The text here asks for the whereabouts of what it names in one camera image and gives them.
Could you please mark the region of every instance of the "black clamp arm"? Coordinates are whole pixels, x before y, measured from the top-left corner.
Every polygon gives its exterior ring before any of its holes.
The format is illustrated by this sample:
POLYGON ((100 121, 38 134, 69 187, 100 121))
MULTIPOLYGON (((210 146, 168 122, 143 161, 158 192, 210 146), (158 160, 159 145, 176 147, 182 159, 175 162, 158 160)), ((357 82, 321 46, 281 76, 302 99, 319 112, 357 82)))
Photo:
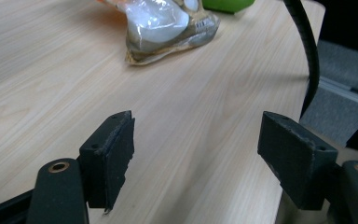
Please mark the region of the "black clamp arm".
POLYGON ((358 161, 336 164, 337 150, 293 120, 264 112, 258 154, 303 210, 327 199, 336 223, 358 223, 358 161))
POLYGON ((90 208, 112 210, 134 152, 135 119, 106 119, 80 148, 80 156, 44 165, 33 190, 0 204, 0 223, 89 223, 90 208))

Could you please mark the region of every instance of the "clear plastic bag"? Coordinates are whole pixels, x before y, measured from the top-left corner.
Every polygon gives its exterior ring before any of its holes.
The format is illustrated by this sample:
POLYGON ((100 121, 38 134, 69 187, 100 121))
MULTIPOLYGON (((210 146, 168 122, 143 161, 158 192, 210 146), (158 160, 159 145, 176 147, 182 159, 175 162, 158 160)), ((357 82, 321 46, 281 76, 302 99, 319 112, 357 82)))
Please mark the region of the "clear plastic bag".
POLYGON ((202 0, 98 0, 127 15, 130 64, 152 63, 170 53, 209 43, 219 19, 202 0))

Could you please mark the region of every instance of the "wooden table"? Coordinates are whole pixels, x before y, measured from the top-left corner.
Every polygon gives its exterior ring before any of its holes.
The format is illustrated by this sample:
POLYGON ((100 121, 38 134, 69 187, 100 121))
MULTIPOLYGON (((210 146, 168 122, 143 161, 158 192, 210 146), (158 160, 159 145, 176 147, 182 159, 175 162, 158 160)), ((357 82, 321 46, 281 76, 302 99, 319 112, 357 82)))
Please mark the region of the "wooden table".
MULTIPOLYGON (((324 8, 305 2, 318 36, 324 8)), ((264 110, 298 119, 308 67, 283 2, 217 13, 210 44, 124 63, 124 15, 90 0, 0 0, 0 203, 131 110, 135 154, 91 223, 272 223, 281 188, 257 155, 264 110)))

